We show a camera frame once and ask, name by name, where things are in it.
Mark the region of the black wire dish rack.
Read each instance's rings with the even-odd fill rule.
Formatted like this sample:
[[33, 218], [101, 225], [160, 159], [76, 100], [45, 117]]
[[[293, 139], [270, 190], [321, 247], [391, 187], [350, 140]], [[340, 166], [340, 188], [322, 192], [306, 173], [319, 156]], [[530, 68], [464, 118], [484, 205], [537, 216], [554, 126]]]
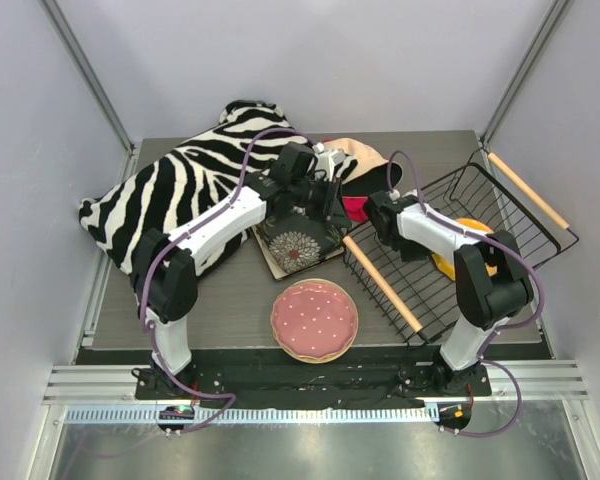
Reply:
[[345, 265], [406, 346], [539, 329], [539, 271], [579, 241], [502, 160], [480, 154], [425, 186], [376, 193], [344, 240]]

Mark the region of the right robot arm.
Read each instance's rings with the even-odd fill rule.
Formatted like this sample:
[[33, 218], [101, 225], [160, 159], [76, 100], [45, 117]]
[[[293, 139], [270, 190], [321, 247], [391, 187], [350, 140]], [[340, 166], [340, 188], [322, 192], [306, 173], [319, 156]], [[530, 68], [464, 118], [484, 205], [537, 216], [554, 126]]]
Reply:
[[528, 265], [507, 231], [481, 232], [414, 194], [371, 195], [363, 206], [380, 242], [405, 262], [436, 254], [453, 267], [459, 317], [432, 357], [431, 387], [463, 388], [491, 340], [534, 298]]

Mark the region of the black square plate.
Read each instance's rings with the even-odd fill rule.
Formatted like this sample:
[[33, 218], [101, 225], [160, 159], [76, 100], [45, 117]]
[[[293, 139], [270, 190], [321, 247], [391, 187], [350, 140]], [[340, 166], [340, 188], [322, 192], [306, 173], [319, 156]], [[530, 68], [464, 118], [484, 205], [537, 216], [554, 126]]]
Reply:
[[273, 278], [282, 280], [340, 255], [346, 229], [311, 219], [304, 209], [295, 207], [267, 217], [251, 233]]

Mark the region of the yellow cream round plate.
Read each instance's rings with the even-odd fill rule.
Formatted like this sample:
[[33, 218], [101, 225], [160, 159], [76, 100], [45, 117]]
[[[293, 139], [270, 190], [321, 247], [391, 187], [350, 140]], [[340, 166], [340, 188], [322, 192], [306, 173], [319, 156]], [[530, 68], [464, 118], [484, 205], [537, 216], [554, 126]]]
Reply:
[[357, 332], [356, 323], [333, 320], [287, 322], [273, 328], [274, 339], [284, 352], [309, 364], [338, 359], [352, 346]]

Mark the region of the orange dotted plate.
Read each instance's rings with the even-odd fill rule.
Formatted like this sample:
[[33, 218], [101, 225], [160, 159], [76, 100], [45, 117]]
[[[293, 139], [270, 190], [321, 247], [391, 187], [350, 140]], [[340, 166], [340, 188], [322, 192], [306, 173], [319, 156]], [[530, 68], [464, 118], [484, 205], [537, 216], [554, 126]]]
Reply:
[[352, 345], [353, 345], [353, 341], [350, 341], [334, 353], [326, 354], [323, 356], [315, 356], [315, 355], [298, 354], [295, 351], [293, 351], [290, 347], [285, 345], [284, 343], [279, 343], [279, 346], [282, 348], [282, 350], [287, 355], [289, 355], [290, 357], [292, 357], [300, 362], [304, 362], [304, 363], [308, 363], [308, 364], [325, 364], [325, 363], [334, 361], [334, 360], [340, 358], [341, 356], [343, 356], [351, 348]]

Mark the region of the purple dotted plate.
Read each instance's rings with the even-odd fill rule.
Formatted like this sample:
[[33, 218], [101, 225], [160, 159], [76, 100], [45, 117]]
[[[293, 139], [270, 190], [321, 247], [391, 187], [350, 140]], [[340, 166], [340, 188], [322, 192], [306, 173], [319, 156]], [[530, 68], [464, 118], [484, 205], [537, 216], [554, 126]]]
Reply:
[[270, 323], [346, 321], [359, 328], [357, 307], [351, 296], [337, 284], [324, 279], [302, 280], [287, 287], [273, 303]]

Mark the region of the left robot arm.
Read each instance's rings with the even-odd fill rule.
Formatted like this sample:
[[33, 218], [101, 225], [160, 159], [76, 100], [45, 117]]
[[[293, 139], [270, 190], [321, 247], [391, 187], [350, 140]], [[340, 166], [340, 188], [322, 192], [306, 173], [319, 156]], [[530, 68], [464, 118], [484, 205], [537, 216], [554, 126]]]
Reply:
[[169, 233], [145, 232], [130, 275], [139, 318], [153, 333], [159, 388], [185, 397], [193, 385], [186, 316], [198, 298], [197, 277], [212, 255], [256, 229], [266, 257], [286, 275], [325, 261], [351, 221], [341, 185], [348, 158], [318, 143], [291, 142], [265, 172], [242, 173], [229, 196]]

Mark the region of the yellow dotted plate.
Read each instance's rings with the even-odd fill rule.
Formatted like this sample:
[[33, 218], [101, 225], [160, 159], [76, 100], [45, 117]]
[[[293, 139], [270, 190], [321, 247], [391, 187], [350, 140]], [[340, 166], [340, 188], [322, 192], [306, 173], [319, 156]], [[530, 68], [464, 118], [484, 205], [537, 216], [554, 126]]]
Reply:
[[[475, 230], [479, 230], [481, 232], [484, 233], [492, 233], [493, 230], [487, 226], [486, 224], [475, 220], [475, 219], [471, 219], [471, 218], [457, 218], [456, 222], [465, 226], [465, 227], [469, 227]], [[435, 267], [446, 277], [448, 277], [452, 282], [454, 282], [456, 280], [456, 276], [455, 276], [455, 268], [454, 266], [448, 262], [447, 260], [445, 260], [443, 257], [441, 257], [440, 255], [438, 255], [437, 253], [432, 253], [431, 254], [431, 259], [433, 264], [435, 265]], [[497, 271], [498, 268], [496, 266], [491, 266], [489, 264], [485, 265], [487, 273], [490, 277], [494, 276]]]

